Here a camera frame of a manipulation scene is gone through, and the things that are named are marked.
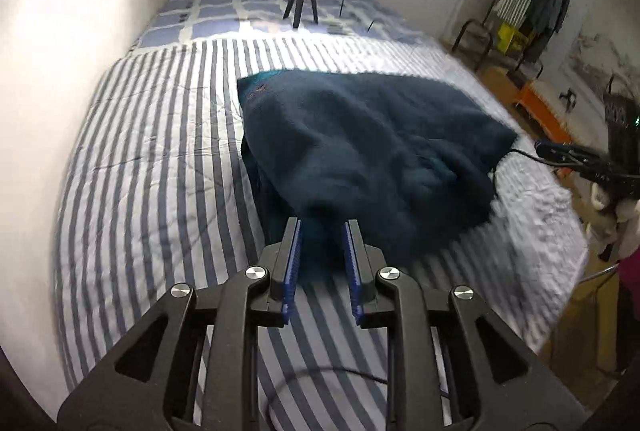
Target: blue rubber grip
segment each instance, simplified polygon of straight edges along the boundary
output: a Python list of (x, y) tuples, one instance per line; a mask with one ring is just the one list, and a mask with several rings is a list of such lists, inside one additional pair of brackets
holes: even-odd
[(353, 247), (353, 238), (349, 223), (343, 225), (343, 244), (344, 244), (344, 269), (349, 282), (349, 295), (351, 299), (351, 312), (356, 319), (356, 324), (360, 324), (364, 310), (360, 302), (362, 296), (362, 282), (360, 281), (360, 271), (356, 262), (356, 252)]
[(296, 232), (293, 235), (287, 271), (284, 276), (282, 316), (289, 323), (290, 315), (294, 310), (296, 287), (298, 286), (298, 271), (300, 270), (300, 247), (302, 245), (302, 223), (298, 220)]

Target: orange object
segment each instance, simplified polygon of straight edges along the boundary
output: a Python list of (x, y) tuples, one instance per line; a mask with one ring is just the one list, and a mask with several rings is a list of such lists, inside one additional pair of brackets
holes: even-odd
[[(559, 142), (560, 144), (570, 144), (573, 139), (562, 127), (562, 124), (556, 119), (545, 101), (540, 99), (535, 91), (527, 84), (519, 91), (513, 101), (515, 106), (522, 106), (527, 110), (532, 119), (534, 119), (545, 132), (545, 135), (549, 140), (553, 142)], [(562, 168), (558, 170), (558, 175), (565, 177), (571, 173), (570, 169)]]

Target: mattress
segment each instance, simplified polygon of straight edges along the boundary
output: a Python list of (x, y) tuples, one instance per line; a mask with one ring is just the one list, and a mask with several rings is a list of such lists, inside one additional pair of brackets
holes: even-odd
[(376, 0), (318, 0), (318, 24), (310, 0), (302, 23), (293, 30), (293, 12), (282, 16), (288, 0), (169, 0), (131, 49), (137, 54), (170, 44), (217, 37), (249, 39), (277, 34), (334, 34), (405, 43), (424, 43), (424, 34), (409, 28), (402, 17)]
[[(236, 79), (280, 68), (443, 80), (512, 127), (518, 148), (534, 152), (475, 76), (432, 44), (323, 34), (219, 37), (117, 61), (84, 121), (58, 220), (55, 299), (70, 389), (173, 284), (223, 283), (255, 263), (263, 237), (240, 157)], [(586, 242), (569, 192), (546, 167), (510, 154), (496, 182), (491, 221), (420, 258), (411, 273), (429, 287), (473, 287), (540, 350), (581, 277)], [(258, 332), (260, 407), (285, 375), (304, 367), (386, 377), (386, 334), (355, 327), (344, 278), (299, 287), (296, 309), (289, 326)], [(327, 373), (290, 384), (273, 416), (287, 431), (382, 430), (385, 404), (385, 386)]]

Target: triangular cutout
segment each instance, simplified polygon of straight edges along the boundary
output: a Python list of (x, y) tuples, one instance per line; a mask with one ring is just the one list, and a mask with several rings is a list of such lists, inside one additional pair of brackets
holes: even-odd
[(148, 382), (168, 322), (169, 318), (162, 315), (151, 323), (137, 342), (118, 359), (116, 371), (132, 379)]
[(527, 373), (527, 363), (484, 317), (476, 320), (476, 328), (497, 384), (504, 384)]

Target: folded clothing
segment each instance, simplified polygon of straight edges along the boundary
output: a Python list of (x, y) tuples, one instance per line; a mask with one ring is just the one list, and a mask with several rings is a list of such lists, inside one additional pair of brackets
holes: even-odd
[(266, 241), (289, 215), (310, 220), (303, 268), (337, 257), (322, 235), (352, 218), (392, 264), (445, 247), (488, 220), (488, 173), (516, 139), (463, 92), (413, 76), (263, 72), (238, 95)]

